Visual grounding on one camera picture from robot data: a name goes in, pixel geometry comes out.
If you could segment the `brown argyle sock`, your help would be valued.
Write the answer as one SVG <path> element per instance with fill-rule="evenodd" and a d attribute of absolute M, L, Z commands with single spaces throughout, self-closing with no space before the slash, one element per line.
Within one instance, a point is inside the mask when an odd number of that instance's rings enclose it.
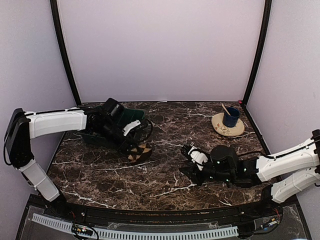
<path fill-rule="evenodd" d="M 142 163 L 143 161 L 147 160 L 153 152 L 151 146 L 144 142 L 139 144 L 137 147 L 132 148 L 127 153 L 127 158 L 131 165 L 137 165 Z"/>

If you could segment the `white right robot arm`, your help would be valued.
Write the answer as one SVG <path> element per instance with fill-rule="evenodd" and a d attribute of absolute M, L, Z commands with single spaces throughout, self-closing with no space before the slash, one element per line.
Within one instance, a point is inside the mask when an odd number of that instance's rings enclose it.
<path fill-rule="evenodd" d="M 206 180 L 224 182 L 227 186 L 251 188 L 275 177 L 289 173 L 282 181 L 268 185 L 262 190 L 262 201 L 255 205 L 255 213 L 266 217 L 291 196 L 315 184 L 320 179 L 320 131 L 303 143 L 272 155 L 260 154 L 241 160 L 234 148 L 217 145 L 207 153 L 195 146 L 184 145 L 181 154 L 190 166 L 179 168 L 195 185 Z"/>

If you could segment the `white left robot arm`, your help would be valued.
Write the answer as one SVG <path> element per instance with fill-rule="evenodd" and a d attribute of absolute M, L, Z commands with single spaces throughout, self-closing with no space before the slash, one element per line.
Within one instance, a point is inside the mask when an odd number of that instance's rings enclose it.
<path fill-rule="evenodd" d="M 125 155 L 130 164 L 147 159 L 152 149 L 147 145 L 152 128 L 142 110 L 125 108 L 113 98 L 96 107 L 77 106 L 68 109 L 32 112 L 14 110 L 4 135 L 3 158 L 8 166 L 20 171 L 42 197 L 51 203 L 51 210 L 67 218 L 70 206 L 61 191 L 36 162 L 31 140 L 50 134 L 78 131 L 86 143 L 114 149 Z"/>

